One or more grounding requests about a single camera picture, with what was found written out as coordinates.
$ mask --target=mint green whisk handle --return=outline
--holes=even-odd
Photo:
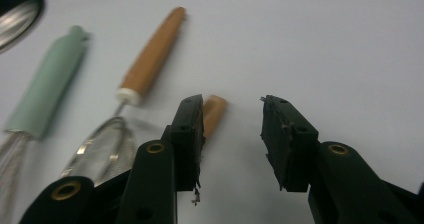
[[[7,131],[23,131],[41,139],[85,50],[87,33],[79,26],[57,39],[44,57],[26,94],[6,123]]]

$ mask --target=gold screw insert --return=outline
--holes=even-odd
[[[330,149],[330,151],[332,151],[333,153],[337,154],[337,155],[347,155],[349,154],[349,149],[347,149],[346,147],[342,146],[342,145],[338,145],[338,144],[331,144],[328,146],[328,149]]]
[[[63,201],[73,197],[81,190],[81,183],[77,181],[70,181],[58,186],[52,193],[52,199],[56,201]]]
[[[156,154],[165,150],[165,146],[162,143],[153,143],[147,146],[147,152]]]

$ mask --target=white table surface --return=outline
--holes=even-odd
[[[54,39],[77,24],[90,47],[48,136],[27,149],[16,222],[112,115],[124,73],[176,6],[187,9],[178,42],[146,102],[123,115],[142,144],[160,138],[185,97],[229,101],[203,152],[201,203],[179,194],[179,223],[313,223],[307,194],[280,192],[265,158],[267,94],[292,102],[320,141],[355,148],[382,179],[412,192],[424,180],[424,0],[46,1],[33,32],[0,54],[0,123]]]

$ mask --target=wooden handle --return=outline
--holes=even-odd
[[[203,126],[205,128],[203,136],[208,139],[221,120],[227,108],[228,102],[218,96],[210,96],[203,104]]]
[[[133,90],[140,96],[139,99],[147,94],[163,66],[184,16],[183,7],[171,11],[128,71],[120,89]]]

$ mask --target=whisk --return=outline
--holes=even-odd
[[[85,51],[86,33],[73,26],[57,39],[25,96],[6,123],[8,138],[0,147],[0,223],[11,222],[19,169],[27,147],[41,139]]]

